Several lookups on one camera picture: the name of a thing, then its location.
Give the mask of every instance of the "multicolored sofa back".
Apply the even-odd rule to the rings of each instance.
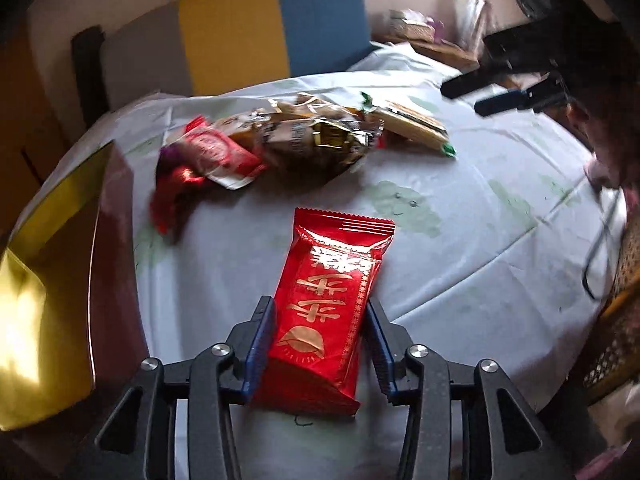
[[[110,109],[152,91],[218,95],[342,72],[373,50],[364,0],[179,0],[106,38]]]

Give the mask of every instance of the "curtain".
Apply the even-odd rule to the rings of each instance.
[[[479,56],[482,53],[482,38],[494,29],[495,19],[489,0],[469,0],[459,31],[460,46]]]

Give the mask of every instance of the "red foil wrapper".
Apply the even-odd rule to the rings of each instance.
[[[358,330],[394,230],[391,220],[296,209],[259,404],[294,413],[355,414]]]

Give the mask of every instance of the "white tablecloth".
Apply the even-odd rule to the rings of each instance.
[[[585,180],[590,154],[544,115],[476,116],[438,85],[455,73],[436,62],[383,49],[356,72],[267,83],[226,96],[156,95],[102,118],[65,156],[30,206],[111,139],[134,170],[134,251],[140,313],[151,355],[193,358],[248,319],[273,294],[296,206],[392,218],[396,237],[374,288],[391,320],[444,358],[496,359],[534,408],[571,369],[598,311],[580,284],[586,253],[611,195]],[[197,114],[212,119],[266,105],[267,96],[307,91],[344,105],[360,90],[414,102],[447,127],[456,159],[415,147],[377,150],[356,170],[319,189],[290,190],[264,174],[249,187],[217,190],[191,216],[178,244],[152,228],[147,203],[162,136]],[[497,91],[489,88],[482,94]],[[417,206],[410,206],[415,201]],[[612,228],[624,221],[624,204]],[[603,291],[617,248],[601,250],[590,283]],[[233,410],[242,472],[250,479],[391,479],[406,409],[386,405],[362,360],[354,420],[327,421],[247,408]],[[186,471],[186,425],[178,418],[177,477]],[[454,432],[459,442],[459,428]]]

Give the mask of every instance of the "woven chair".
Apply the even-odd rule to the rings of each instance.
[[[640,374],[640,214],[630,218],[606,307],[572,370],[593,404]]]

